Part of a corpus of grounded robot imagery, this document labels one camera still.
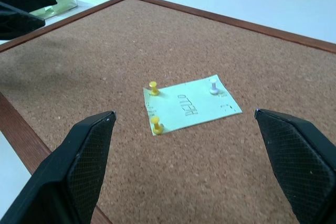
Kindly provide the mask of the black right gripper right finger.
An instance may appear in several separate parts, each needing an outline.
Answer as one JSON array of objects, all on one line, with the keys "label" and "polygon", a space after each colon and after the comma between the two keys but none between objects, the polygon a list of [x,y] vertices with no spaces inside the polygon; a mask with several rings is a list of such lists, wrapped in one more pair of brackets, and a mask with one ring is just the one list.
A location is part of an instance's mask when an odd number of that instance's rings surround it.
[{"label": "black right gripper right finger", "polygon": [[278,184],[300,223],[335,223],[335,145],[311,122],[254,114]]}]

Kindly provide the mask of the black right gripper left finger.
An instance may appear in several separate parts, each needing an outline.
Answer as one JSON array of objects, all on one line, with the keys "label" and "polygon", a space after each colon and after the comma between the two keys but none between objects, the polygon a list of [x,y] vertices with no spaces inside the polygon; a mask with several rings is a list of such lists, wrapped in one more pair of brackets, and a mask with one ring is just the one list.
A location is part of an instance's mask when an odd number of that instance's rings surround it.
[{"label": "black right gripper left finger", "polygon": [[99,199],[116,115],[76,123],[37,167],[1,223],[90,223]]}]

